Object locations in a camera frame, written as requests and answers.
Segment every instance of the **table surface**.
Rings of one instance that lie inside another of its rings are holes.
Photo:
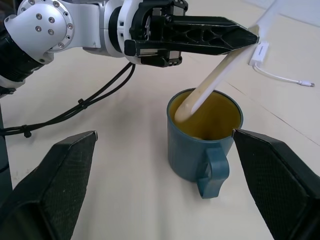
[[[190,0],[188,14],[225,16],[250,26],[263,11],[240,0]],[[279,16],[263,66],[274,74],[315,82],[314,88],[264,77],[245,60],[218,86],[242,108],[244,129],[286,142],[318,175],[319,40],[320,28]],[[167,161],[170,98],[196,87],[222,58],[184,53],[177,67],[137,66],[124,88],[76,117],[37,130],[28,139],[7,137],[13,186],[53,144],[96,130],[99,140],[72,239],[271,240],[234,145],[227,156],[230,177],[219,197],[211,200],[201,199],[197,186],[175,175]],[[94,93],[126,63],[80,48],[56,54],[55,61],[29,77],[14,96],[1,100],[4,126],[57,116]]]

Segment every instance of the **cable clip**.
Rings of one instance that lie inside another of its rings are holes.
[[[87,109],[87,106],[83,105],[84,100],[82,98],[78,100],[78,103],[83,107],[83,109]]]
[[[28,125],[22,125],[21,128],[23,130],[23,135],[26,139],[28,139],[32,136],[31,131],[28,130]]]

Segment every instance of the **black cable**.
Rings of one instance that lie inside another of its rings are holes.
[[[0,174],[9,168],[9,163],[7,163],[3,168],[0,169]]]
[[[110,92],[98,97],[101,93],[103,93],[106,89],[108,89],[113,83],[115,83],[116,80],[118,80],[129,68],[131,67],[131,71],[129,75],[126,77],[126,79],[120,83],[117,87],[115,87]],[[85,110],[87,107],[91,106],[92,104],[101,101],[102,99],[110,96],[111,94],[114,94],[116,91],[121,89],[132,77],[134,74],[136,65],[132,64],[131,62],[128,63],[116,76],[114,76],[106,85],[104,85],[100,90],[98,90],[96,93],[94,93],[92,96],[87,98],[86,100],[80,99],[78,102],[79,104],[74,106],[73,108],[69,109],[68,111],[60,114],[59,116],[56,116],[55,118],[32,125],[23,125],[23,126],[15,126],[15,127],[8,127],[0,129],[0,136],[11,136],[11,135],[17,135],[17,134],[24,134],[26,138],[31,137],[31,131],[49,126],[61,123],[63,121],[66,121],[73,116],[77,115],[81,111]]]

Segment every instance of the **white plug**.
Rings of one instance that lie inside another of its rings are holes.
[[[299,82],[297,82],[297,84],[299,84],[301,86],[306,86],[306,87],[315,87],[316,86],[313,82],[309,82],[309,81],[299,81]]]
[[[252,55],[249,65],[253,67],[257,66],[260,68],[262,63],[265,60],[268,48],[269,48],[269,43],[267,41],[262,41],[261,43],[259,43]]]

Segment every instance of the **blue mug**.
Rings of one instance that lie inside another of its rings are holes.
[[[242,127],[244,117],[232,98],[213,91],[192,117],[176,122],[178,107],[193,90],[179,92],[168,104],[168,160],[177,175],[197,183],[203,199],[211,199],[229,177],[226,156],[234,142],[233,129]]]

